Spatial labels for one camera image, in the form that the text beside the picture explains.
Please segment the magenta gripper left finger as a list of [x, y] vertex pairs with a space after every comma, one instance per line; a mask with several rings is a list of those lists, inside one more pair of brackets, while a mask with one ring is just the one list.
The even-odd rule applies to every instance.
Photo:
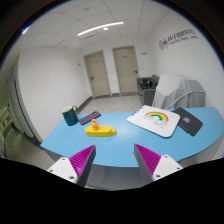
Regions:
[[96, 147], [92, 145], [70, 158], [61, 157], [48, 169], [48, 172], [84, 187], [95, 156]]

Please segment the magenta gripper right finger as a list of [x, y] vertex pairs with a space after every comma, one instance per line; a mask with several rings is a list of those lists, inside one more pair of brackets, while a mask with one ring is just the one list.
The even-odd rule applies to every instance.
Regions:
[[134, 156], [145, 183], [154, 182], [182, 169], [169, 155], [160, 156], [139, 144], [134, 145]]

